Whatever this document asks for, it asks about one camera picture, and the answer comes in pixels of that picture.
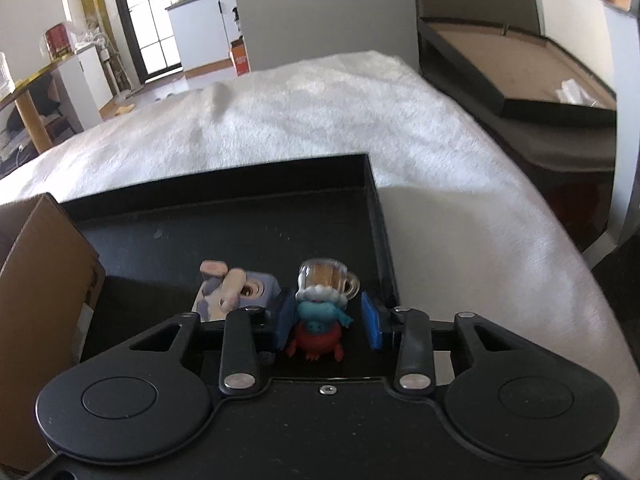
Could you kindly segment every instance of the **red toy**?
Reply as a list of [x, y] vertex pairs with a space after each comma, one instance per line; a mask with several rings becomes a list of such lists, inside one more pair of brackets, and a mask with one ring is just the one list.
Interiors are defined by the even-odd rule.
[[344, 350], [340, 344], [341, 337], [342, 327], [337, 321], [334, 322], [328, 332], [319, 335], [307, 332], [305, 330], [305, 322], [300, 321], [294, 329], [294, 338], [287, 348], [287, 355], [292, 357], [296, 350], [300, 348], [300, 350], [306, 352], [308, 360], [316, 361], [321, 355], [333, 352], [335, 360], [340, 362], [344, 357]]

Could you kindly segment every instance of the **chair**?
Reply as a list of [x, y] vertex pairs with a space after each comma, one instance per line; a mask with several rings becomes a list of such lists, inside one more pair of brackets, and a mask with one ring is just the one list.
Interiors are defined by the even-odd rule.
[[[68, 117], [60, 111], [60, 102], [51, 98], [52, 90], [55, 91], [55, 83], [50, 73], [41, 76], [29, 86], [33, 104], [41, 116], [48, 117], [54, 112], [58, 114], [58, 117], [45, 124], [47, 133], [51, 140], [57, 139], [66, 130], [71, 130], [75, 135], [77, 132], [69, 122]], [[17, 108], [14, 108], [9, 115], [6, 129], [14, 134], [24, 129], [24, 123]]]

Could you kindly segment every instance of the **black tray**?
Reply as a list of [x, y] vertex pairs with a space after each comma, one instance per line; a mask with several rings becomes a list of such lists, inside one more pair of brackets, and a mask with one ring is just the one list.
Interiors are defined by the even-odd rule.
[[[297, 287], [298, 267], [312, 257], [336, 258], [361, 290], [387, 307], [398, 292], [386, 230], [366, 154], [291, 160], [189, 174], [102, 192], [63, 203], [100, 254], [107, 278], [82, 358], [185, 312], [202, 283], [202, 260], [226, 261], [273, 274]], [[355, 318], [342, 344], [345, 359], [314, 364], [299, 352], [276, 356], [279, 377], [363, 377], [391, 373], [396, 356], [368, 350]]]
[[562, 48], [555, 41], [533, 34], [517, 27], [508, 27], [501, 23], [480, 22], [475, 20], [456, 20], [453, 18], [418, 18], [418, 34], [435, 47], [458, 71], [467, 78], [478, 92], [478, 97], [499, 117], [511, 118], [532, 123], [554, 124], [557, 126], [615, 126], [616, 111], [608, 108], [588, 107], [565, 104], [553, 101], [537, 101], [522, 98], [507, 97], [487, 76], [467, 59], [455, 46], [443, 38], [433, 25], [473, 25], [492, 28], [503, 34], [517, 34], [528, 38], [543, 40], [561, 52], [567, 61], [574, 64], [584, 73], [584, 78], [590, 80], [605, 94], [615, 98], [613, 91], [599, 79], [587, 66], [571, 53]]

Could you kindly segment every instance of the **bed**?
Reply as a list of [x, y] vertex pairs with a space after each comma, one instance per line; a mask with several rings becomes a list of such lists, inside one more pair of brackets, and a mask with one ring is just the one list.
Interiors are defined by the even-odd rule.
[[402, 304], [477, 312], [601, 375], [620, 401], [605, 458], [638, 478], [640, 376], [580, 253], [487, 134], [398, 59], [331, 56], [169, 96], [19, 168], [0, 203], [353, 152], [372, 161]]

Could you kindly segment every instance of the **cabinet door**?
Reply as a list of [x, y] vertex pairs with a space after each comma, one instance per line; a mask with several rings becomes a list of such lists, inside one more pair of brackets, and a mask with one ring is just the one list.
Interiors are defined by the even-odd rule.
[[175, 44], [186, 72], [228, 59], [229, 45], [218, 0], [195, 0], [169, 10]]
[[81, 52], [78, 59], [91, 95], [94, 97], [95, 105], [100, 109], [111, 100], [113, 94], [111, 94], [111, 88], [109, 88], [107, 78], [104, 76], [98, 52], [95, 48], [89, 48]]
[[229, 47], [232, 41], [240, 37], [238, 26], [234, 21], [236, 17], [234, 9], [237, 6], [236, 0], [220, 0], [220, 11], [222, 12], [222, 21], [225, 23], [226, 38], [228, 39]]

